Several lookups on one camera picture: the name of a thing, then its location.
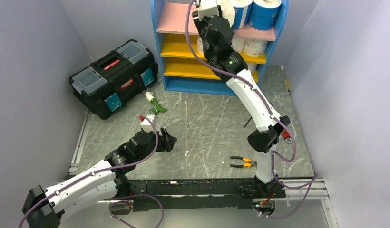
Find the plain white roll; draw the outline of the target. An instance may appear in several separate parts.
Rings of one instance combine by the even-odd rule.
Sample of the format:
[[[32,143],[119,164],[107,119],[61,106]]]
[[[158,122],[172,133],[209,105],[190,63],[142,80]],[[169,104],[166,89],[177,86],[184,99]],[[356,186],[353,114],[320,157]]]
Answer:
[[[248,69],[250,70],[251,73],[256,71],[258,64],[249,63],[249,62],[247,62],[247,64],[248,64]]]

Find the white dotted roll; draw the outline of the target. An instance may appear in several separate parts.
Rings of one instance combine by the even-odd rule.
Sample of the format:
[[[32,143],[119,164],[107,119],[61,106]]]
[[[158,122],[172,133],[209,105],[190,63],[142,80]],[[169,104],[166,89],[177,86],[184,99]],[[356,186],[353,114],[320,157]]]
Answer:
[[[232,39],[231,47],[238,53],[242,53],[244,48],[245,39],[244,38],[236,38]]]

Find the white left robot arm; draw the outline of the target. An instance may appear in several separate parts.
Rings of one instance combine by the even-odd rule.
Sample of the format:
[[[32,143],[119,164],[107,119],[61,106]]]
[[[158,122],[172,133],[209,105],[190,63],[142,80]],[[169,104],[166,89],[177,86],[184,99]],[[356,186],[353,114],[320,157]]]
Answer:
[[[62,219],[98,201],[125,199],[132,192],[126,174],[155,152],[171,151],[176,141],[166,128],[141,130],[79,175],[51,187],[33,187],[22,207],[19,226],[27,222],[31,228],[57,228]]]

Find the blue cartoon roll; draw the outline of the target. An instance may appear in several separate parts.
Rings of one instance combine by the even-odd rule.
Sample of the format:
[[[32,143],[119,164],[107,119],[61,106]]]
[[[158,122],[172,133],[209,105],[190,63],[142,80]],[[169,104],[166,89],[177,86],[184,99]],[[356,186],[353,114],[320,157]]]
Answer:
[[[273,27],[281,5],[281,0],[254,0],[248,25],[260,31],[270,30]]]

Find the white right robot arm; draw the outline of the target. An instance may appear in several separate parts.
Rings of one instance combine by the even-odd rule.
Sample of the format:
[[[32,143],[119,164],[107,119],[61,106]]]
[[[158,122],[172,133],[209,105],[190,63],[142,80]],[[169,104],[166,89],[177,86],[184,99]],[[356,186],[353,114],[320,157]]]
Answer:
[[[284,128],[289,125],[288,116],[281,116],[267,101],[257,86],[248,64],[241,54],[232,48],[233,30],[227,19],[221,16],[203,18],[193,13],[194,24],[203,43],[204,58],[213,72],[241,100],[254,120],[256,130],[247,140],[256,151],[256,193],[269,196],[274,190],[275,174],[270,157]]]

